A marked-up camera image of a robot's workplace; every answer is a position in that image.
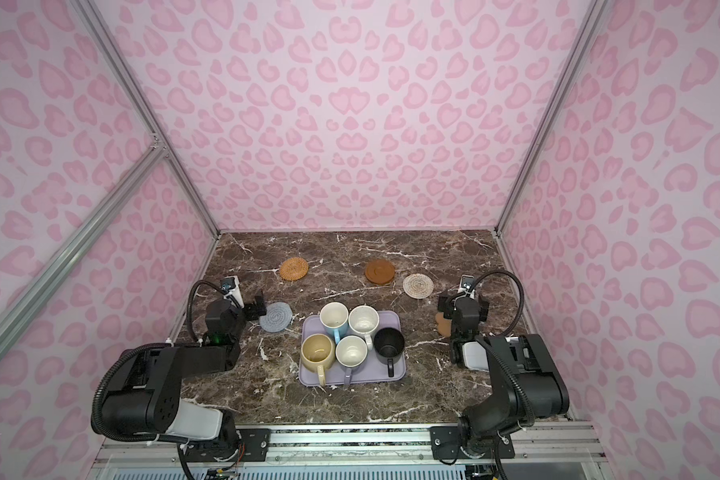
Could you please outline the brown flower cork coaster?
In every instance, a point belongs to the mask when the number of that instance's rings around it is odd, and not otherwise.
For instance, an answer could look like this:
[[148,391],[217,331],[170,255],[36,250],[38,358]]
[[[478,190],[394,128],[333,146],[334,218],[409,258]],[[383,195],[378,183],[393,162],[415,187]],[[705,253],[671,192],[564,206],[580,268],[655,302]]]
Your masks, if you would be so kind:
[[435,315],[436,329],[440,336],[444,338],[451,337],[452,320],[447,319],[442,312]]

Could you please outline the grey round coaster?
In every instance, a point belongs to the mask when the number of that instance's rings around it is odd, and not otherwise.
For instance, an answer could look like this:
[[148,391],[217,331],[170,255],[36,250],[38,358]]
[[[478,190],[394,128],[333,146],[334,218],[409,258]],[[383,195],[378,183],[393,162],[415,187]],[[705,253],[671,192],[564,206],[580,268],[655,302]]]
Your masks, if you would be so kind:
[[259,317],[259,326],[268,333],[286,330],[293,319],[293,311],[285,302],[274,302],[267,306],[267,311]]

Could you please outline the multicolour braided round coaster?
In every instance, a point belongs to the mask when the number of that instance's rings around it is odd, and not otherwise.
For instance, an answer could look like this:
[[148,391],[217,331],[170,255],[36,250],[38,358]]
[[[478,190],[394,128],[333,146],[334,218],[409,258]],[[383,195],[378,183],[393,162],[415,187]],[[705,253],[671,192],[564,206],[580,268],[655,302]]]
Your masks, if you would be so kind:
[[414,273],[403,280],[403,291],[413,299],[426,299],[434,292],[434,282],[425,274]]

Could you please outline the woven rattan coaster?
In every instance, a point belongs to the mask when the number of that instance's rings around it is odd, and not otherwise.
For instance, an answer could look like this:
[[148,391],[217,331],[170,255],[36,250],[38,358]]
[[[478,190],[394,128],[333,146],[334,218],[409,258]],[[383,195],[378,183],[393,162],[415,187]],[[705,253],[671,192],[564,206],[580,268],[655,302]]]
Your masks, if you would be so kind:
[[278,273],[286,281],[297,281],[304,278],[309,271],[308,262],[301,257],[291,257],[285,260]]

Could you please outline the light blue mug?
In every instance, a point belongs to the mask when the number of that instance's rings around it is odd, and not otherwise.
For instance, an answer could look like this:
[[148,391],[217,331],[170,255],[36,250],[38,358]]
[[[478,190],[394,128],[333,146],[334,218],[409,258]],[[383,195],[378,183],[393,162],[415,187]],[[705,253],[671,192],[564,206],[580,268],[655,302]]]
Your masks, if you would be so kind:
[[343,303],[326,304],[320,311],[319,319],[335,344],[338,344],[349,331],[349,310]]

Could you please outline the brown wooden round coaster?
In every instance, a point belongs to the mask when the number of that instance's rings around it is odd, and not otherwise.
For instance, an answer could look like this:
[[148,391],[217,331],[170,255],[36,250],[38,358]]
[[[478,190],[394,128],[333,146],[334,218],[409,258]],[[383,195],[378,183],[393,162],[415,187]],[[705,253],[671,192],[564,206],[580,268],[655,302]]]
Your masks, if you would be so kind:
[[395,266],[385,259],[375,259],[368,262],[364,271],[367,280],[376,285],[390,283],[394,279],[395,273]]

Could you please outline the white speckled mug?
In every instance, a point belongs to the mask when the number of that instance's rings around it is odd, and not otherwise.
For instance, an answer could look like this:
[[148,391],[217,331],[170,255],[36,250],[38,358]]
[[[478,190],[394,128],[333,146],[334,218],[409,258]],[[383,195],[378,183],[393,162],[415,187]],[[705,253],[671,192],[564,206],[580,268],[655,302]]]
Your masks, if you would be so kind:
[[371,306],[360,305],[353,308],[348,316],[350,332],[362,338],[369,350],[373,349],[373,337],[380,325],[379,312]]

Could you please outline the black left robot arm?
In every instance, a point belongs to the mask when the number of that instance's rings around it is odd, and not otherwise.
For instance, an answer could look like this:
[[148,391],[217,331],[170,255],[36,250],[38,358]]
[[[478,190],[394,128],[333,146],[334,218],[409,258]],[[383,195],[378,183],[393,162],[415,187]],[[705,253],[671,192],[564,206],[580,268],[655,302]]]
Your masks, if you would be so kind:
[[181,388],[187,378],[232,370],[245,327],[266,313],[262,292],[242,307],[217,300],[207,306],[202,344],[152,343],[124,351],[94,394],[93,431],[120,442],[174,443],[192,461],[238,454],[242,440],[233,414],[184,401]]

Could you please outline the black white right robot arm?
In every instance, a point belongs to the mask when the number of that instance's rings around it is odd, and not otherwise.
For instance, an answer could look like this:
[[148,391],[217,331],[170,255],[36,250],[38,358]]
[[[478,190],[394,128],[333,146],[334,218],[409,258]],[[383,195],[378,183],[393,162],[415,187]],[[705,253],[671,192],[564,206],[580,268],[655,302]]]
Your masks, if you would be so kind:
[[511,435],[536,421],[565,414],[567,387],[538,334],[484,335],[485,302],[461,292],[443,293],[438,313],[450,322],[450,360],[489,374],[490,395],[460,414],[454,427],[430,429],[433,457],[448,465],[459,459],[511,459]]

